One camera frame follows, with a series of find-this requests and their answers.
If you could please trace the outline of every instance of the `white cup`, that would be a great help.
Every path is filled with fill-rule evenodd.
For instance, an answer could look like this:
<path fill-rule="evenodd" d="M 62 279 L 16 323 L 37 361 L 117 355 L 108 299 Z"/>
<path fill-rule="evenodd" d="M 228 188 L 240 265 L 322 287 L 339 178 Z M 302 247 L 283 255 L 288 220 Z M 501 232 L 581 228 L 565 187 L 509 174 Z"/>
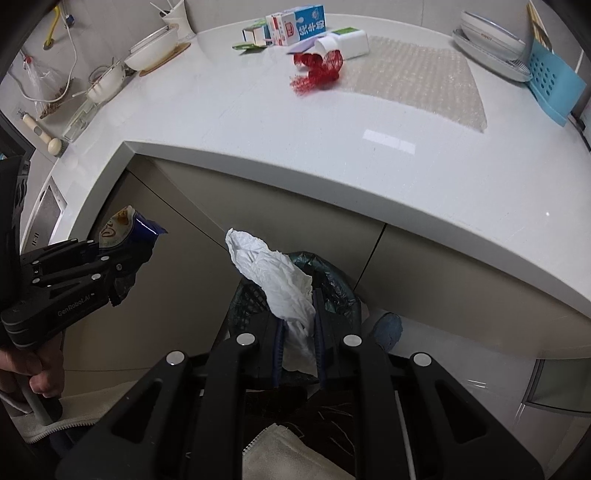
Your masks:
<path fill-rule="evenodd" d="M 185 0 L 180 0 L 180 2 L 174 6 L 169 14 L 162 17 L 164 23 L 168 25 L 178 25 L 179 41 L 190 40 L 196 35 L 191 28 L 191 25 L 189 25 L 189 20 L 187 19 L 187 9 L 185 8 L 184 1 Z"/>

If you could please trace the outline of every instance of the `cabinet door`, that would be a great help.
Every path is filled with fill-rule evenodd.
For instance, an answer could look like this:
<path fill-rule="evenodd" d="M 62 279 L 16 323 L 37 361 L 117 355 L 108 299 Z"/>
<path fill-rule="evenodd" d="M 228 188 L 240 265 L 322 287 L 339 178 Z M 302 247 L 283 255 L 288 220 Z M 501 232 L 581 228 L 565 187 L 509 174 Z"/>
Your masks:
<path fill-rule="evenodd" d="M 370 306 L 540 358 L 591 356 L 591 320 L 495 268 L 391 225 L 357 292 Z"/>
<path fill-rule="evenodd" d="M 168 234 L 159 237 L 121 305 L 106 305 L 68 328 L 67 370 L 141 369 L 172 350 L 208 351 L 238 284 L 228 252 L 132 174 L 124 173 L 97 225 L 127 205 Z"/>
<path fill-rule="evenodd" d="M 244 230 L 273 250 L 320 255 L 347 274 L 352 286 L 384 225 L 295 193 L 182 163 L 137 156 L 129 168 L 163 198 L 172 182 L 194 205 L 196 225 L 221 244 L 228 229 Z"/>

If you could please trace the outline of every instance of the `human hand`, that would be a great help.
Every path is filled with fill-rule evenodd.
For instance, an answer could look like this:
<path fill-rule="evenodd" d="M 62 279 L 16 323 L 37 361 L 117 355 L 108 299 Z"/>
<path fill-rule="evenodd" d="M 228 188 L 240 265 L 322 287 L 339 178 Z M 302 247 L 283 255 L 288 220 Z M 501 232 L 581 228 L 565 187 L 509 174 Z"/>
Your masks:
<path fill-rule="evenodd" d="M 36 353 L 15 347 L 0 348 L 0 390 L 18 391 L 12 373 L 30 376 L 29 385 L 45 398 L 56 397 L 64 390 L 64 357 L 60 350 L 61 333 L 44 343 Z"/>

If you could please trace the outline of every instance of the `kitchen counter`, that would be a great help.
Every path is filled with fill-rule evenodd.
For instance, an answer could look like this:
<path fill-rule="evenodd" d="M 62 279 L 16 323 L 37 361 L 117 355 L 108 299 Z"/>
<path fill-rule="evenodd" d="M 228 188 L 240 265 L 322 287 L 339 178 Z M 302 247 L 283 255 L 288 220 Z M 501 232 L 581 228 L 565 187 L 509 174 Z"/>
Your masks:
<path fill-rule="evenodd" d="M 67 203 L 52 243 L 88 235 L 139 153 L 398 226 L 591 317 L 591 156 L 572 125 L 558 126 L 527 87 L 470 60 L 484 133 L 371 96 L 325 90 L 300 97 L 289 85 L 297 71 L 286 48 L 231 49 L 248 24 L 199 34 L 182 55 L 134 78 L 99 111 L 51 172 Z M 446 35 L 394 21 L 328 15 L 327 24 L 454 48 Z M 385 142 L 391 145 L 414 144 L 414 153 L 364 138 L 380 135 L 393 137 Z"/>

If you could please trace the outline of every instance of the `milk carton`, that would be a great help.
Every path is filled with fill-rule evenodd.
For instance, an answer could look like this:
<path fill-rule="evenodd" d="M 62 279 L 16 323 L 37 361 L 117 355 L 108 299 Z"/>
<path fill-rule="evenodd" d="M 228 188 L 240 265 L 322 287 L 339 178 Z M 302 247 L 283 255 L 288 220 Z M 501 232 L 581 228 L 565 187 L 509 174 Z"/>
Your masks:
<path fill-rule="evenodd" d="M 292 45 L 326 31 L 322 5 L 290 8 L 265 18 L 275 45 Z"/>

